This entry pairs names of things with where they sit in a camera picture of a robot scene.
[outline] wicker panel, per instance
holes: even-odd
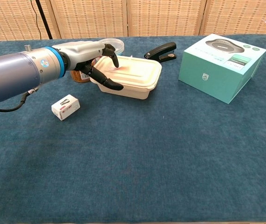
[[[34,0],[32,3],[38,14],[38,25],[41,31],[41,38],[49,39],[38,7]],[[44,13],[45,16],[49,18],[48,11]],[[48,25],[55,38],[56,35],[50,20]],[[39,38],[40,33],[37,29],[35,13],[32,9],[30,0],[0,0],[0,41],[32,40]]]
[[[128,0],[129,35],[198,35],[205,2]]]
[[[125,0],[51,0],[62,38],[127,36]]]
[[[208,0],[200,33],[266,34],[266,0]]]

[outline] white food container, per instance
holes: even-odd
[[[90,78],[90,81],[98,84],[102,92],[146,99],[149,92],[157,85],[162,70],[161,64],[154,60],[135,57],[117,56],[117,58],[119,69],[115,69],[111,58],[106,56],[103,56],[94,67],[105,74],[107,78],[122,84],[122,90],[115,91],[108,89],[92,78]]]

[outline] blue carpet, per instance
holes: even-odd
[[[202,38],[121,38],[140,58],[177,44],[147,100],[67,73],[0,113],[0,223],[266,221],[266,55],[227,105],[178,81]],[[266,35],[230,38],[266,49]],[[0,42],[0,55],[68,41]],[[51,105],[68,94],[81,109],[60,121]]]

